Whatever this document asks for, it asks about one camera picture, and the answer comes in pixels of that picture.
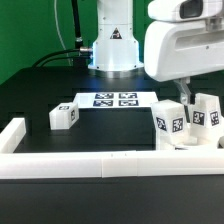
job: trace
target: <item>black surface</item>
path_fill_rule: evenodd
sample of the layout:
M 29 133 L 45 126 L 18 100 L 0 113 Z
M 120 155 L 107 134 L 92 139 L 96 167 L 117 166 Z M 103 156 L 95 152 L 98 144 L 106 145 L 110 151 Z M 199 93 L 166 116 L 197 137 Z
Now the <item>black surface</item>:
M 28 133 L 16 153 L 153 149 L 149 108 L 83 109 L 70 130 L 50 130 L 49 112 L 58 104 L 72 102 L 76 93 L 110 91 L 156 91 L 163 97 L 167 93 L 166 98 L 178 94 L 172 82 L 159 85 L 144 73 L 105 79 L 88 75 L 86 68 L 24 69 L 0 87 L 0 125 L 4 128 L 13 117 L 26 118 Z
M 221 73 L 192 79 L 195 92 L 219 95 L 221 106 L 222 86 Z M 82 110 L 67 132 L 50 131 L 48 112 L 76 92 L 151 90 L 160 100 L 179 99 L 172 82 L 145 75 L 105 80 L 86 69 L 24 69 L 0 86 L 0 127 L 26 117 L 28 134 L 18 153 L 149 149 L 150 109 Z M 0 180 L 0 223 L 223 224 L 223 189 L 223 175 Z

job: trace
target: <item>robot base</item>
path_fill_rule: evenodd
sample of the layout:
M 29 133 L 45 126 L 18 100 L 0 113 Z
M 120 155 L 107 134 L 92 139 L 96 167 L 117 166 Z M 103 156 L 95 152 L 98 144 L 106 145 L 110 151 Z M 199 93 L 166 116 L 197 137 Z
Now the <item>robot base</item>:
M 139 67 L 128 71 L 100 71 L 96 69 L 89 69 L 89 74 L 102 78 L 121 79 L 138 76 L 140 74 L 143 74 L 144 71 L 144 67 Z

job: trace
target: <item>black cable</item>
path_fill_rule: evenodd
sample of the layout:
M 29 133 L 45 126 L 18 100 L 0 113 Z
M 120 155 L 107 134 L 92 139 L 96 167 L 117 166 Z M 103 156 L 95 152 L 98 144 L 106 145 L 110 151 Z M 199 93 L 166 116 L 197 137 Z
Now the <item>black cable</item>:
M 71 1 L 72 1 L 73 19 L 75 26 L 75 36 L 76 36 L 75 47 L 80 48 L 83 46 L 83 40 L 80 28 L 78 1 L 77 0 L 71 0 Z
M 37 67 L 41 62 L 45 61 L 46 59 L 48 59 L 50 57 L 57 56 L 60 54 L 66 54 L 66 53 L 74 53 L 74 52 L 79 52 L 79 49 L 68 49 L 68 50 L 57 51 L 57 52 L 48 54 L 48 55 L 42 57 L 41 59 L 39 59 L 37 62 L 35 62 L 32 67 Z
M 40 67 L 43 67 L 44 65 L 46 65 L 47 63 L 52 62 L 52 61 L 65 60 L 65 59 L 75 59 L 75 58 L 89 59 L 90 57 L 88 57 L 88 56 L 71 56 L 71 57 L 51 58 L 51 59 L 45 61 Z

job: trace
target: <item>green background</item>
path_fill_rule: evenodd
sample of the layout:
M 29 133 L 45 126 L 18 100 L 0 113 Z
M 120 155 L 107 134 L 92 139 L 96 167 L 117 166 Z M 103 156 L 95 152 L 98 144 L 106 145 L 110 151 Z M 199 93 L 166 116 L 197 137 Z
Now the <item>green background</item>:
M 150 23 L 150 0 L 134 0 L 134 36 L 143 57 L 144 35 Z M 97 0 L 78 0 L 84 44 L 97 37 Z M 58 0 L 58 17 L 66 48 L 74 47 L 70 0 Z M 62 50 L 54 18 L 54 0 L 0 1 L 0 84 L 44 55 Z

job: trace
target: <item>warning label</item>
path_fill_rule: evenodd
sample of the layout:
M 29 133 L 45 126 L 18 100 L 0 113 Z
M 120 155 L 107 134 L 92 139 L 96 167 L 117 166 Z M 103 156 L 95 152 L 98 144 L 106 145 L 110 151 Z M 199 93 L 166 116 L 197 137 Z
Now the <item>warning label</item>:
M 119 30 L 116 28 L 113 32 L 113 34 L 111 35 L 110 39 L 122 39 L 121 34 L 119 32 Z

